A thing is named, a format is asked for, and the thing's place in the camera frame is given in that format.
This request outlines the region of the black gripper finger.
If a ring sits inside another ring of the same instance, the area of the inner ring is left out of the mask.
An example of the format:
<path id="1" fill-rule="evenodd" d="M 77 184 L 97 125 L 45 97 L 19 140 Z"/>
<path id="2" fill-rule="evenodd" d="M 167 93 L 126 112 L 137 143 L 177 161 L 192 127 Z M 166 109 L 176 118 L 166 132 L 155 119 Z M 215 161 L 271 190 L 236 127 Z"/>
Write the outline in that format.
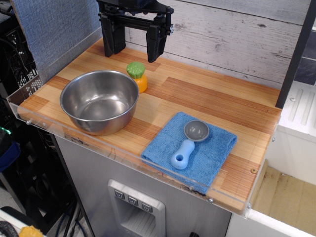
<path id="1" fill-rule="evenodd" d="M 146 42 L 148 62 L 153 63 L 164 53 L 165 29 L 159 25 L 150 25 L 146 32 Z"/>
<path id="2" fill-rule="evenodd" d="M 109 45 L 115 54 L 126 47 L 125 26 L 122 26 L 117 17 L 101 14 L 101 25 L 104 45 Z"/>

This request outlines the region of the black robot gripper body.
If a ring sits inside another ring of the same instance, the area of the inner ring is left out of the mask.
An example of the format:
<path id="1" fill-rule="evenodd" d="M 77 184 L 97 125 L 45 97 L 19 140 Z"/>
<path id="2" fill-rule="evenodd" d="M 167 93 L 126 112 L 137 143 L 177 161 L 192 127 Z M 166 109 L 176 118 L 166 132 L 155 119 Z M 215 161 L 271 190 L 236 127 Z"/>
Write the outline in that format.
<path id="1" fill-rule="evenodd" d="M 147 31 L 150 26 L 157 26 L 163 35 L 173 33 L 174 10 L 157 0 L 99 0 L 98 4 L 103 28 L 111 33 L 120 27 Z"/>

